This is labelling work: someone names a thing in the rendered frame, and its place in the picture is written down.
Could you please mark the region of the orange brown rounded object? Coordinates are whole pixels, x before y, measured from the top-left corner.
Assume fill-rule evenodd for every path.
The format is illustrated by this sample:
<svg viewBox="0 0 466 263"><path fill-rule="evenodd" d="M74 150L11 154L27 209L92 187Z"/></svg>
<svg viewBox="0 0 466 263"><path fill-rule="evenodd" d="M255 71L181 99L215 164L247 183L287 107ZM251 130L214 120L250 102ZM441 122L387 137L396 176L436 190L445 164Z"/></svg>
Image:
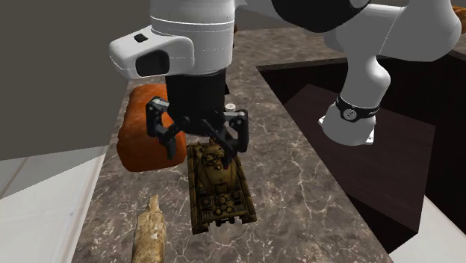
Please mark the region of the orange brown rounded object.
<svg viewBox="0 0 466 263"><path fill-rule="evenodd" d="M461 34L466 34L466 7L460 7L458 5L453 5L452 6L453 12L457 17L459 18L459 21L461 23Z"/></svg>

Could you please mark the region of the olive yellow toy tank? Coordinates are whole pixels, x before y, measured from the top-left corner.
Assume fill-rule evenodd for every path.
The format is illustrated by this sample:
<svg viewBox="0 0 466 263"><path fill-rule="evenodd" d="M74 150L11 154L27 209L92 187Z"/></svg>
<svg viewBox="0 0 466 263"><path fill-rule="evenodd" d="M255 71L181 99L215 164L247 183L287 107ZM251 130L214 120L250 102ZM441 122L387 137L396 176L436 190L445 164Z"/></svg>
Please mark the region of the olive yellow toy tank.
<svg viewBox="0 0 466 263"><path fill-rule="evenodd" d="M187 146L191 229L207 232L211 223L252 223L257 220L252 195L239 157L223 163L225 152L213 141Z"/></svg>

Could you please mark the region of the beige speckled baguette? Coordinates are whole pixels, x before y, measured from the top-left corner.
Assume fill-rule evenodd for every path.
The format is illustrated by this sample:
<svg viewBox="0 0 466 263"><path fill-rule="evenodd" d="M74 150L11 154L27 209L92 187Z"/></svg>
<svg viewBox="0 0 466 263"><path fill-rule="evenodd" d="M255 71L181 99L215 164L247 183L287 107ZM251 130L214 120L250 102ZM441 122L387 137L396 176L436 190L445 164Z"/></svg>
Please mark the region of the beige speckled baguette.
<svg viewBox="0 0 466 263"><path fill-rule="evenodd" d="M155 194L137 217L131 263L164 263L166 245L167 225Z"/></svg>

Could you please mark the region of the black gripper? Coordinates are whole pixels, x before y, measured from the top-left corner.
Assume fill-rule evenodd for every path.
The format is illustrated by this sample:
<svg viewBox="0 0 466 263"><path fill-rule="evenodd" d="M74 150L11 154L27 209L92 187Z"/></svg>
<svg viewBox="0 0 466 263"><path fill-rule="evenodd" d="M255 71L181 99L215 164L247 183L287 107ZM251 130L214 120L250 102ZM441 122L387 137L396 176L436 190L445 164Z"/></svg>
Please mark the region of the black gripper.
<svg viewBox="0 0 466 263"><path fill-rule="evenodd" d="M209 136L224 152L222 163L228 167L238 152L247 151L249 115L247 110L223 111L225 105L226 70L204 75L171 75L165 78L168 101L154 96L146 104L146 130L156 137L167 151L167 158L176 154L175 136L188 134ZM174 121L164 127L162 115L168 112ZM237 132L232 137L225 123Z"/></svg>

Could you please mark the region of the dark brown robot stand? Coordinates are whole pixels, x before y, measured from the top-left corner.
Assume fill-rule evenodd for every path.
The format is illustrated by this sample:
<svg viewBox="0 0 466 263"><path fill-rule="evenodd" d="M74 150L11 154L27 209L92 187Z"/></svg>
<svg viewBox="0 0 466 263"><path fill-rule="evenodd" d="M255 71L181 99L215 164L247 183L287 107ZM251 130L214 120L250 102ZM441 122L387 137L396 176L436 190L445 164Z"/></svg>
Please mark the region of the dark brown robot stand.
<svg viewBox="0 0 466 263"><path fill-rule="evenodd" d="M370 146L335 143L317 122L343 86L345 59L258 70L386 251L417 234L425 199L466 234L466 55L378 61L391 86Z"/></svg>

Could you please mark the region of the orange brown bread loaf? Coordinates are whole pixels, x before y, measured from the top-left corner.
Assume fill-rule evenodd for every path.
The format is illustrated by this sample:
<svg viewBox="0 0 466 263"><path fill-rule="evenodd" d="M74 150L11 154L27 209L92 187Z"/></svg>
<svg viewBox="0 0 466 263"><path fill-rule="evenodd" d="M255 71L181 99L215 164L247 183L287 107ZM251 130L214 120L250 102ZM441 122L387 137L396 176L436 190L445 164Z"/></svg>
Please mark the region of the orange brown bread loaf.
<svg viewBox="0 0 466 263"><path fill-rule="evenodd" d="M167 99L165 84L145 84L134 88L130 95L119 130L116 150L122 165L130 172L145 172L174 167L182 163L186 156L186 137L184 132L176 136L176 154L172 159L155 137L146 131L146 103L154 96Z"/></svg>

